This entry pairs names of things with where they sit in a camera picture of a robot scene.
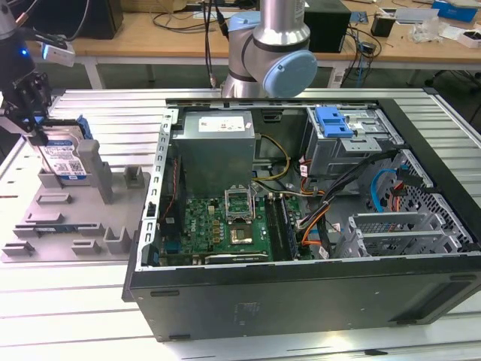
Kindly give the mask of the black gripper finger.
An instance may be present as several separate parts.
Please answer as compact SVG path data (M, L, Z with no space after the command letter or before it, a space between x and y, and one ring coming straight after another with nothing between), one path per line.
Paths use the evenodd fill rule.
M1 105L0 126L8 132L25 132L23 124L8 117L8 104L6 102L2 102Z
M30 137L34 146L45 146L48 142L42 124L49 117L51 87L46 73L33 72L18 85L20 104L16 119L19 127Z

